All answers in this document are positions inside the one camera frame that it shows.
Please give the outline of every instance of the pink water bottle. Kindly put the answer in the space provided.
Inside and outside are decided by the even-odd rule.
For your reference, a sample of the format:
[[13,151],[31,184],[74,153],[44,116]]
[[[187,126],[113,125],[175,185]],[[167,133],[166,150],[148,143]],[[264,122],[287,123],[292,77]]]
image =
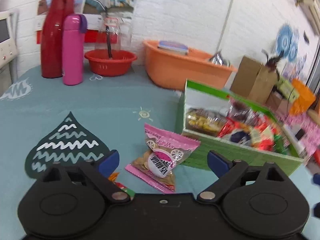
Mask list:
[[66,17],[62,37],[62,81],[74,86],[83,81],[83,46],[87,20],[82,14]]

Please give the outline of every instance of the open cardboard box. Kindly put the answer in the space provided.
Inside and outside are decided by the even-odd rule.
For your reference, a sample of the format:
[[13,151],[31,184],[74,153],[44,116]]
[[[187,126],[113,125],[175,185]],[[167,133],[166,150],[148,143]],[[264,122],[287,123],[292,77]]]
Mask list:
[[229,109],[228,96],[246,103],[254,111],[260,111],[278,122],[266,107],[232,92],[214,89],[207,85],[186,80],[185,91],[182,93],[179,101],[176,133],[198,139],[201,141],[201,145],[183,162],[184,165],[209,170],[207,166],[207,154],[210,150],[216,151],[228,160],[241,159],[252,166],[262,166],[265,162],[275,162],[288,176],[304,163],[304,159],[299,157],[297,151],[291,145],[289,146],[291,155],[282,155],[257,150],[186,128],[186,113],[190,108],[204,108],[225,113]]

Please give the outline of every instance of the white brick wall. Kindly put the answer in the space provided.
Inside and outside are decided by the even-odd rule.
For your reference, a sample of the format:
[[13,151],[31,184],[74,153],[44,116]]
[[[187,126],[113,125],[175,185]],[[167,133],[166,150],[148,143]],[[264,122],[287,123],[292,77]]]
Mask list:
[[[19,9],[17,31],[18,75],[40,64],[34,20],[38,0],[1,0],[0,10]],[[144,39],[168,39],[214,53],[231,0],[138,0],[132,21],[132,51],[143,63]],[[223,55],[238,67],[244,54],[265,60],[261,49],[273,43],[279,27],[289,21],[306,30],[310,38],[308,61],[316,51],[318,38],[293,0],[234,0],[222,37]]]

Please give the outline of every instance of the white zigzag line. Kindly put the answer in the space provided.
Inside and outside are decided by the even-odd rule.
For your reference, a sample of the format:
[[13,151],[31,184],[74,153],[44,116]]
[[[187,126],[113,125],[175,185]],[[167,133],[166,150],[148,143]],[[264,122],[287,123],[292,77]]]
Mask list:
[[44,153],[41,153],[41,151],[38,151],[36,153],[36,155],[33,157],[33,160],[35,158],[38,158],[39,160],[42,159],[42,158],[45,158],[45,162],[48,162],[50,160],[53,159],[54,162],[58,162],[60,160],[63,160],[64,162],[67,162],[68,160],[71,160],[71,162],[73,164],[75,164],[79,158],[83,158],[84,160],[89,160],[89,159],[94,159],[95,161],[97,161],[98,159],[102,158],[104,155],[103,153],[100,153],[99,156],[97,157],[93,152],[90,152],[88,154],[88,156],[85,156],[83,153],[78,153],[76,155],[76,157],[74,157],[73,153],[69,153],[67,156],[64,154],[64,153],[61,153],[59,156],[57,156],[56,153],[52,153],[51,155],[48,153],[48,152],[44,152]]
[[67,144],[65,145],[64,142],[60,141],[57,144],[55,144],[54,142],[51,143],[44,143],[43,145],[39,146],[37,148],[37,151],[41,150],[42,148],[48,149],[50,147],[52,147],[52,149],[56,149],[58,147],[60,147],[60,150],[63,150],[65,148],[70,148],[71,150],[73,150],[75,147],[77,147],[78,149],[81,149],[84,145],[87,145],[89,148],[94,147],[95,145],[99,145],[95,140],[92,141],[92,143],[88,142],[87,140],[84,140],[82,143],[80,143],[78,140],[76,140],[74,143],[72,142],[67,142]]
[[45,165],[45,164],[41,165],[40,162],[37,162],[36,164],[32,163],[31,168],[33,171],[37,170],[37,172],[41,172],[47,168],[47,165]]
[[63,134],[60,134],[59,132],[56,132],[54,135],[52,135],[49,140],[52,140],[53,138],[57,138],[57,139],[60,139],[61,137],[66,137],[67,139],[70,139],[72,136],[75,136],[77,138],[81,137],[81,136],[87,136],[84,132],[80,132],[80,133],[77,133],[76,131],[73,131],[72,133],[68,133],[68,132],[65,132]]
[[69,130],[71,127],[73,127],[73,128],[77,128],[76,127],[76,125],[74,124],[74,123],[72,123],[71,125],[66,125],[66,124],[64,124],[64,125],[62,125],[60,128],[59,128],[59,130],[58,130],[58,132],[61,132],[63,129],[66,129],[66,130]]

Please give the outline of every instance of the pink snack package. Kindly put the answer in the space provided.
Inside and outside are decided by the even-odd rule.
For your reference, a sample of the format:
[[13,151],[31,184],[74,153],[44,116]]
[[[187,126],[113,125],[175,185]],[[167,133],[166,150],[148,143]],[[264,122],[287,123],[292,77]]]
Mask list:
[[134,160],[125,169],[163,193],[167,193],[164,188],[174,191],[171,170],[187,159],[200,145],[200,141],[146,123],[144,128],[145,142],[151,151]]

